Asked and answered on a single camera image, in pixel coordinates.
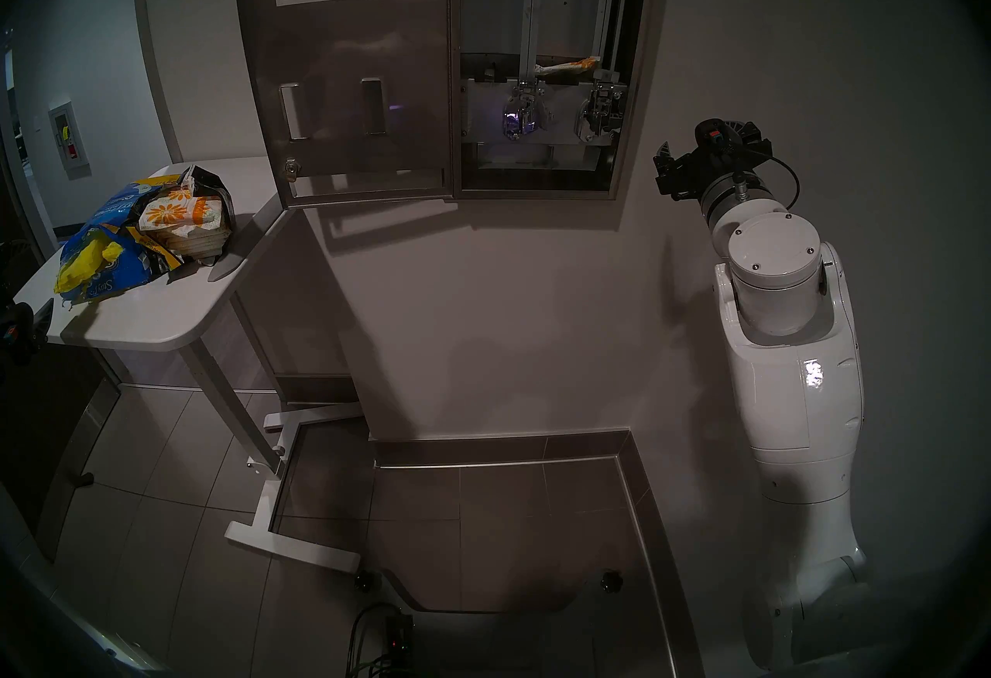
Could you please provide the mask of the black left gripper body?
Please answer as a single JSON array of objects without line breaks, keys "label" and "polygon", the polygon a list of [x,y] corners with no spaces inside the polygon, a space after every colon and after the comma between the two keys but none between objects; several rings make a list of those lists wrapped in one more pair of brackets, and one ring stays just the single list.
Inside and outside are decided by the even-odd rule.
[{"label": "black left gripper body", "polygon": [[1,310],[1,351],[14,366],[25,367],[48,343],[53,299],[37,311],[28,303],[6,303]]}]

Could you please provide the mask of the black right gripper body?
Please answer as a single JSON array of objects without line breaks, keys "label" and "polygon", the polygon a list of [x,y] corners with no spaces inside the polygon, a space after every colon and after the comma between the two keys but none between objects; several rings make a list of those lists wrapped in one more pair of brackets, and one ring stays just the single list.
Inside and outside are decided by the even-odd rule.
[{"label": "black right gripper body", "polygon": [[771,142],[767,142],[767,152],[731,145],[727,151],[713,153],[699,146],[676,159],[671,173],[667,178],[656,177],[656,184],[659,193],[672,200],[702,200],[706,191],[723,178],[729,178],[729,188],[733,188],[733,175],[737,172],[745,177],[747,188],[758,188],[762,183],[755,169],[772,156]]}]

